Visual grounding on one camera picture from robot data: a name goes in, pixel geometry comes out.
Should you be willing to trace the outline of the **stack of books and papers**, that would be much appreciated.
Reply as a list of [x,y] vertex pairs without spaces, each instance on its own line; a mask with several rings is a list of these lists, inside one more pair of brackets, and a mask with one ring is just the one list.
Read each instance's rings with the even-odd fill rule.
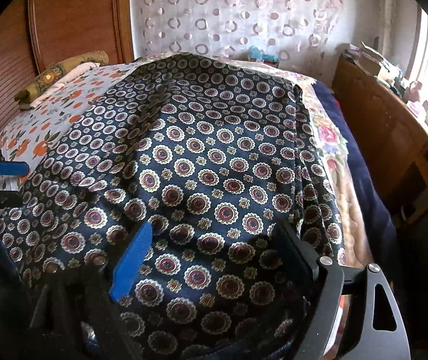
[[402,74],[402,71],[390,63],[382,54],[375,49],[360,42],[358,46],[349,44],[342,55],[351,60],[358,68],[366,74],[377,77],[386,82],[394,81]]

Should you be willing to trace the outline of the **wooden sideboard cabinet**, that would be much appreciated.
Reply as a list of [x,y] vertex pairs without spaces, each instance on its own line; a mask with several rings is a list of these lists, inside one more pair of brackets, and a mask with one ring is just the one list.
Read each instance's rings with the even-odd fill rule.
[[378,195],[391,214],[415,222],[428,210],[428,126],[343,56],[332,90]]

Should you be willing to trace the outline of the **navy medallion-patterned silk shirt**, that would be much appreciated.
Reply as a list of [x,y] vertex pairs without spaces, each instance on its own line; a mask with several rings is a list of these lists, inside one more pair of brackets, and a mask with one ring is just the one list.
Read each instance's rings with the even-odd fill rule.
[[274,228],[345,259],[300,87],[197,55],[138,67],[48,151],[0,238],[37,289],[49,267],[107,258],[143,223],[153,239],[120,318],[144,359],[289,342],[308,305]]

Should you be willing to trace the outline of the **pink figurine on sideboard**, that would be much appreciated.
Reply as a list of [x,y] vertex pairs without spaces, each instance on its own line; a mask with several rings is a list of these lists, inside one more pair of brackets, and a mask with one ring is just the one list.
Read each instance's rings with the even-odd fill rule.
[[421,100],[422,86],[420,81],[412,81],[404,92],[404,100],[406,102],[419,102]]

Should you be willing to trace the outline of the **orange-print white bed sheet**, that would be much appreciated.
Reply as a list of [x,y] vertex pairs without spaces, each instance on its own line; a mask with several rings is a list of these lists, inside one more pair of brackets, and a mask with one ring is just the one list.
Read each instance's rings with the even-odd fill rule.
[[128,76],[139,63],[76,67],[21,111],[0,132],[5,160],[25,162],[34,172],[60,138],[109,88]]

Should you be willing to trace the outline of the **olive brown folded blanket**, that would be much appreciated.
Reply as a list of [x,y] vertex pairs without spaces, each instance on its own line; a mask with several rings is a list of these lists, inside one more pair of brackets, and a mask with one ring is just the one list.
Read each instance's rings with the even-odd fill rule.
[[74,79],[92,68],[108,64],[108,54],[103,50],[91,51],[66,58],[40,73],[31,83],[14,95],[15,102],[32,103],[60,83],[64,78]]

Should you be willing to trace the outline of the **white circle-patterned curtain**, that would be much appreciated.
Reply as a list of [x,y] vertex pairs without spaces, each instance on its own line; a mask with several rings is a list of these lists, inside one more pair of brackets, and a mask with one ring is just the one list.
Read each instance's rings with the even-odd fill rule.
[[252,49],[283,69],[324,77],[340,48],[371,41],[378,0],[130,0],[136,55],[192,52],[243,59]]

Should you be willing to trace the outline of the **floral pink quilt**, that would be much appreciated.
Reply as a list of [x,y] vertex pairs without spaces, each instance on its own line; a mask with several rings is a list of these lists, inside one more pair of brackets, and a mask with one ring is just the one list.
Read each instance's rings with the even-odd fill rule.
[[144,60],[126,81],[144,278],[291,272],[275,223],[348,267],[372,259],[346,139],[308,76],[198,55]]

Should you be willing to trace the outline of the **navy blue blanket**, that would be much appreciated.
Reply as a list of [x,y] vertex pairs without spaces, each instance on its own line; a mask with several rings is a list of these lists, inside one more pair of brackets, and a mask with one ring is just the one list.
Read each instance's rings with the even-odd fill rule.
[[365,160],[346,123],[338,101],[323,82],[317,80],[312,87],[328,117],[347,140],[347,164],[363,215],[368,244],[373,253],[374,262],[381,266],[386,265],[396,238],[396,229],[390,213],[374,188]]

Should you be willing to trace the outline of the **blue tissue box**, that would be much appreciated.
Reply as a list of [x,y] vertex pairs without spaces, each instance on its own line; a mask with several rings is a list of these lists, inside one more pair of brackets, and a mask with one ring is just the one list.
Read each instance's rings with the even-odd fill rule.
[[247,54],[247,59],[250,62],[264,63],[275,68],[279,64],[279,58],[276,55],[266,54],[263,50],[252,46]]

